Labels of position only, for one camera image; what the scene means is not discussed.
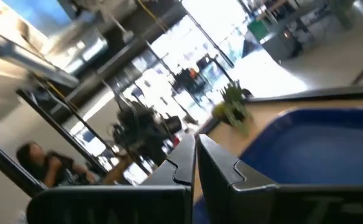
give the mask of wooden counter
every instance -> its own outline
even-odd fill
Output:
[[[250,127],[249,134],[244,136],[232,127],[219,123],[208,136],[227,149],[231,154],[239,157],[258,134],[277,116],[288,110],[298,108],[351,108],[363,106],[363,100],[327,100],[327,101],[294,101],[294,102],[266,102],[246,105],[252,119],[246,120]],[[195,171],[194,201],[202,196],[200,174],[198,166]]]

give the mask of ceiling duct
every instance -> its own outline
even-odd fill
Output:
[[[80,15],[81,11],[88,11],[96,14],[104,23],[117,26],[122,32],[124,42],[133,38],[133,32],[125,30],[119,21],[137,9],[134,0],[72,0],[70,2],[75,9],[73,14],[69,14],[70,17]]]
[[[106,46],[106,39],[92,22],[75,21],[46,41],[39,51],[46,60],[72,73]],[[67,69],[74,64],[79,66]]]
[[[47,63],[26,48],[12,42],[1,34],[0,58],[28,70],[32,70],[45,78],[49,78],[64,85],[74,87],[79,84],[79,81],[75,77],[72,77],[59,68]]]

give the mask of floor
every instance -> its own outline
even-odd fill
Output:
[[[363,69],[363,1],[354,3],[350,16],[351,30],[341,29],[333,16],[310,26],[315,41],[297,58],[279,65],[258,50],[238,61],[230,75],[256,97],[348,86]]]

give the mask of woman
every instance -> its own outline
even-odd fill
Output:
[[[17,150],[17,160],[36,179],[42,181],[48,188],[56,187],[66,181],[66,173],[86,174],[87,181],[91,184],[96,182],[96,174],[88,171],[85,167],[74,163],[74,160],[57,152],[45,151],[35,142],[28,142]],[[103,184],[114,184],[119,182],[124,170],[132,164],[130,157],[121,160],[116,167],[110,170]]]

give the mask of ceiling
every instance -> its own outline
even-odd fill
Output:
[[[114,5],[114,10],[112,12],[117,14],[117,19],[119,16],[125,17],[136,9],[133,0],[114,0],[111,1],[111,4]],[[38,40],[38,42],[43,42],[41,43],[41,46],[48,40],[51,40],[48,39],[48,37],[58,37],[58,33],[65,33],[65,37],[68,37],[67,30],[70,30],[69,28],[72,27],[71,25],[75,26],[75,22],[68,17],[67,13],[57,0],[4,0],[4,3],[0,1],[0,34],[32,52],[35,49],[23,39],[18,27],[9,27],[9,21],[23,21],[27,24],[27,26],[29,26],[29,32],[34,35],[34,41]],[[97,48],[98,45],[97,36],[95,36],[96,39],[94,39],[91,34],[86,34],[86,32],[82,32],[81,35],[89,41],[85,42],[86,47],[80,52],[80,56],[71,55],[73,58],[76,57],[76,60],[79,60],[79,58],[86,59],[86,57],[83,57],[84,52],[88,53],[89,49],[94,48],[94,46]],[[71,40],[67,40],[68,42],[65,45],[60,44],[61,46],[66,46],[66,49],[63,50],[60,56],[69,50],[70,44],[73,44],[73,42],[70,43],[70,41],[74,41],[75,45],[77,42],[80,42],[78,37],[79,34],[75,38],[69,37]],[[0,59],[0,119],[9,114],[19,104],[14,90],[31,86],[28,74],[29,71],[27,69]]]

